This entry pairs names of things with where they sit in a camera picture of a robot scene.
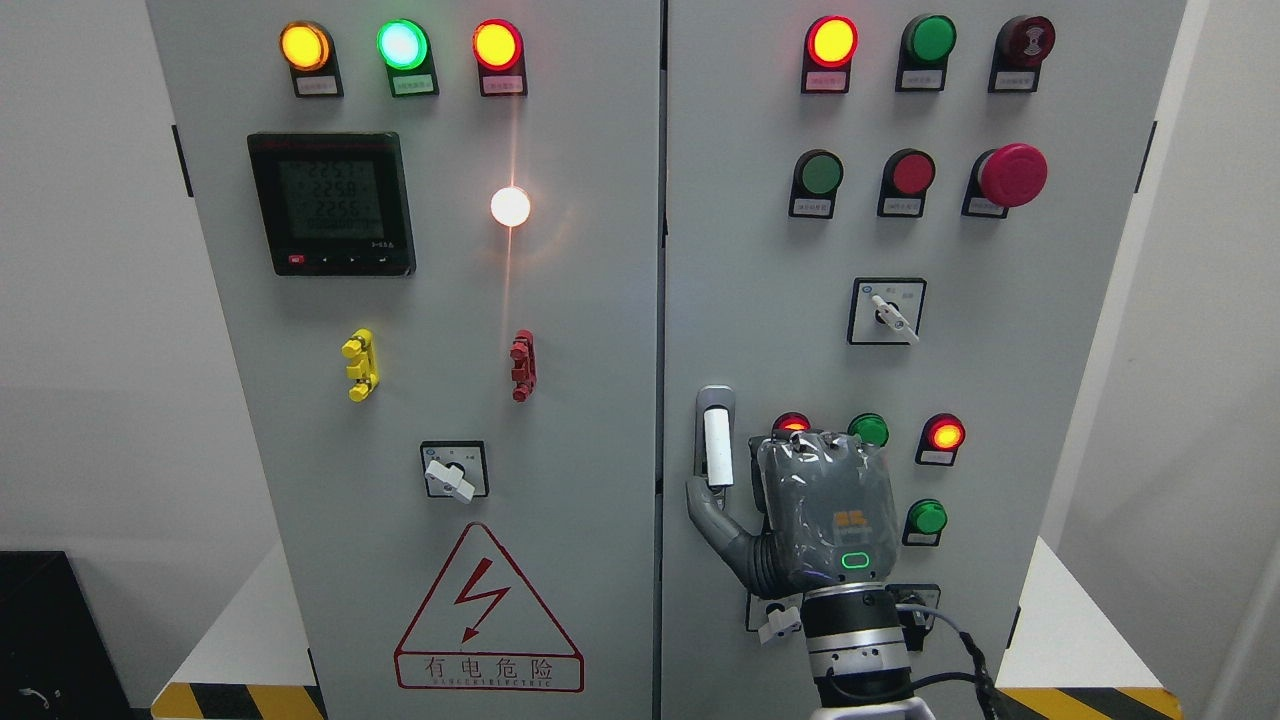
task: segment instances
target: yellow terminal connector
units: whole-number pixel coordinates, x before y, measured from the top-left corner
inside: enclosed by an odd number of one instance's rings
[[[378,360],[374,356],[374,333],[360,328],[342,345],[342,356],[348,360],[347,378],[356,384],[347,391],[352,402],[364,402],[378,387]]]

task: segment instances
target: red emergency stop button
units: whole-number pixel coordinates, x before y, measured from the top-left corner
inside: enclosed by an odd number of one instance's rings
[[[1020,68],[1038,68],[1053,51],[1053,23],[1041,15],[1019,15],[1000,28],[996,46],[1005,61]]]
[[[978,167],[982,193],[996,205],[1027,205],[1044,190],[1048,160],[1025,142],[1014,142],[991,152]]]

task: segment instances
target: yellow and black stripe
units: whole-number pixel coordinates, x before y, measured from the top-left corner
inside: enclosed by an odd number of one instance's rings
[[[1183,720],[1161,688],[1006,688],[1011,720]]]
[[[155,705],[157,720],[325,720],[315,685],[169,683]]]

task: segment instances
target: white wall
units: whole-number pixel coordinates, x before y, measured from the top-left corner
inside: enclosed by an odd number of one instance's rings
[[[1188,717],[1261,719],[1280,710],[1280,56],[1258,50],[1280,4],[1193,1],[1192,22],[1206,6],[1044,534]]]
[[[275,542],[142,0],[0,3],[0,547],[65,548],[134,706]]]

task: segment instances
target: lightning bolt symbol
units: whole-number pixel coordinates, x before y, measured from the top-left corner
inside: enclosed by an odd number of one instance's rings
[[[484,623],[484,619],[488,618],[490,612],[493,612],[493,609],[497,607],[498,603],[502,602],[502,598],[507,597],[507,593],[511,591],[511,585],[507,585],[504,588],[498,588],[495,591],[471,594],[471,591],[475,589],[476,583],[480,582],[480,578],[484,578],[484,574],[488,573],[489,568],[492,566],[493,566],[493,560],[489,560],[488,557],[481,557],[480,564],[476,565],[476,569],[471,571],[471,579],[467,580],[467,584],[462,585],[462,592],[460,592],[457,600],[453,601],[453,605],[462,605],[465,602],[484,600],[486,597],[493,598],[489,602],[489,607],[485,607],[485,611],[480,614],[480,619],[476,620],[474,625],[462,632],[462,642],[467,642],[471,638],[480,634],[480,630],[477,629],[480,626],[480,623]]]

